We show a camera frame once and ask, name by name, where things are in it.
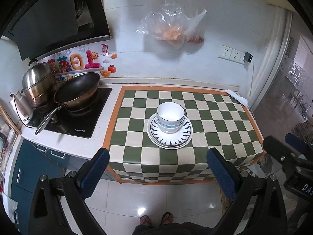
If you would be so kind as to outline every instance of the bowl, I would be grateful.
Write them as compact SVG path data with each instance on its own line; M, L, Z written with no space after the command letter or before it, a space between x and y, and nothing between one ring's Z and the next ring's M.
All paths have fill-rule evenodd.
M160 123L166 126L177 126L184 120L185 111L175 102L164 102L156 109L156 116Z
M167 126L167 125L164 125L162 123L160 123L158 121L158 119L156 119L156 123L157 125L159 126L159 129L162 131L162 132L165 132L165 133L175 133L177 131L180 130L180 128L182 127L183 123L180 123L179 125L177 125L176 127L174 126Z

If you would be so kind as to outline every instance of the cabinet handle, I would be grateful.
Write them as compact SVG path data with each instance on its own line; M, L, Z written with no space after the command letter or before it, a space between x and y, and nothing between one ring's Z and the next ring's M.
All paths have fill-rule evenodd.
M44 150L42 150L42 149L40 149L40 148L38 147L38 145L36 145L36 148L37 148L39 151L43 152L43 153L46 153L46 152L47 152L47 148L45 148Z
M58 158L60 158L60 159L65 159L65 154L63 154L63 156L58 156L58 155L53 154L52 151L53 151L53 150L51 150L51 154L52 154L53 156L58 157Z
M17 178L17 180L16 180L16 183L19 183L19 180L20 180L20 178L21 178L21 169L20 168L18 168L18 178Z
M15 211L15 219L16 219L16 224L18 224L18 213Z

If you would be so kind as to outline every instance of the black stove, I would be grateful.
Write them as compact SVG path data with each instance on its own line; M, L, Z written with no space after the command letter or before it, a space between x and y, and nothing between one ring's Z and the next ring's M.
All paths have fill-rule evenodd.
M90 100L90 105L79 111L69 111L62 108L50 120L45 130L59 132L63 134L91 138L100 113L106 103L112 88L98 88L97 92ZM45 106L35 109L28 126L38 127L41 121L51 110L57 107L57 103L50 102Z

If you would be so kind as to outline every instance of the black range hood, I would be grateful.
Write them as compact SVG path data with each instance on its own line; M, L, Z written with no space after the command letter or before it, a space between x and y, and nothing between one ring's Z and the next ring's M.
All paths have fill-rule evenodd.
M22 60L112 38L103 0L38 0L3 35L18 45Z

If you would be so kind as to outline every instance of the frying pan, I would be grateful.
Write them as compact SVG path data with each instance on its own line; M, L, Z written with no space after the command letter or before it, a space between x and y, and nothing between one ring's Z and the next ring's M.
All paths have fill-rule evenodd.
M66 81L54 94L53 100L59 106L52 110L40 123L35 135L40 133L47 126L52 116L63 107L69 111L78 111L89 106L88 100L96 92L99 80L99 74L88 72Z

